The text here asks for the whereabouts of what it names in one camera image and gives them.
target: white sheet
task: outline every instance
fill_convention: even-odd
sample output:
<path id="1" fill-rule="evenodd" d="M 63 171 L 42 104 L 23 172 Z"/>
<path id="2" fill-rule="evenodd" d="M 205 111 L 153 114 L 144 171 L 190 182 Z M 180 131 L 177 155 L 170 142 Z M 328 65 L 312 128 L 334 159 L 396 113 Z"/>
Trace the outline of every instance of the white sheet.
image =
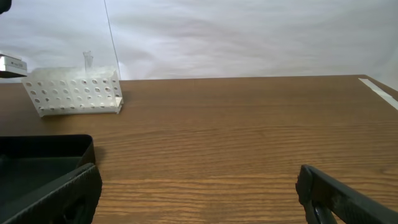
<path id="1" fill-rule="evenodd" d="M 28 16 L 34 5 L 35 16 Z M 107 0 L 107 6 L 125 80 L 367 74 L 398 89 L 394 0 Z M 93 52 L 95 65 L 115 64 L 102 1 L 18 0 L 0 16 L 0 30 L 0 48 L 23 56 L 30 68 L 82 65 L 84 50 Z"/>

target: brown wood grain surface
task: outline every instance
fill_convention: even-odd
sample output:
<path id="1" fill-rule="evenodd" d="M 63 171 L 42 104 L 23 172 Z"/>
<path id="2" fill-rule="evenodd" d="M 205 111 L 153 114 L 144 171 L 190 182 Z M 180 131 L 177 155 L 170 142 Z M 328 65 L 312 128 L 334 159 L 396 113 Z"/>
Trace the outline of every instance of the brown wood grain surface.
<path id="1" fill-rule="evenodd" d="M 359 77 L 125 81 L 119 115 L 41 119 L 2 84 L 0 135 L 92 135 L 99 224 L 305 223 L 302 164 L 398 211 L 398 111 Z"/>

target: white tape strip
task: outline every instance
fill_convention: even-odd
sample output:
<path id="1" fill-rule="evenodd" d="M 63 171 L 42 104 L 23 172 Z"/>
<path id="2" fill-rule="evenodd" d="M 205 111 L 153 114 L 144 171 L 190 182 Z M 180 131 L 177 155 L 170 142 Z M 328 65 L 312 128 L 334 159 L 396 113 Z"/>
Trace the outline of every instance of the white tape strip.
<path id="1" fill-rule="evenodd" d="M 388 93 L 386 93 L 385 91 L 380 89 L 377 85 L 373 84 L 373 82 L 370 82 L 369 80 L 367 80 L 365 78 L 359 78 L 359 80 L 361 80 L 363 83 L 365 83 L 365 85 L 367 85 L 369 88 L 371 88 L 373 90 L 373 92 L 377 93 L 379 96 L 381 96 L 381 98 L 386 100 L 391 106 L 393 106 L 395 109 L 398 110 L 398 101 L 393 99 L 392 96 L 388 95 Z"/>

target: wooden table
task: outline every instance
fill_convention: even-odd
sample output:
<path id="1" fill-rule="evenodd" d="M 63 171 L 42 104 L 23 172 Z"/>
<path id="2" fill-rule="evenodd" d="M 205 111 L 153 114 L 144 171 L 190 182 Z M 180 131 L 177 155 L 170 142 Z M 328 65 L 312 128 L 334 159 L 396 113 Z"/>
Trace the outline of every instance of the wooden table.
<path id="1" fill-rule="evenodd" d="M 92 135 L 94 223 L 305 223 L 302 164 L 398 210 L 398 112 L 359 77 L 126 81 L 119 115 L 42 119 L 3 84 L 0 135 Z"/>

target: white plastic basket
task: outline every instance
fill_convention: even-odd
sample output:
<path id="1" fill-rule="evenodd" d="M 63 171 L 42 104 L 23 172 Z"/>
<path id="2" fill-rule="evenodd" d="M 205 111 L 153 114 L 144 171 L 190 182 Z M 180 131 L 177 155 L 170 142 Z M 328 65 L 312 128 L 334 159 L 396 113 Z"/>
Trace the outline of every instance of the white plastic basket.
<path id="1" fill-rule="evenodd" d="M 40 68 L 22 82 L 40 117 L 56 114 L 119 113 L 123 104 L 114 67 Z"/>

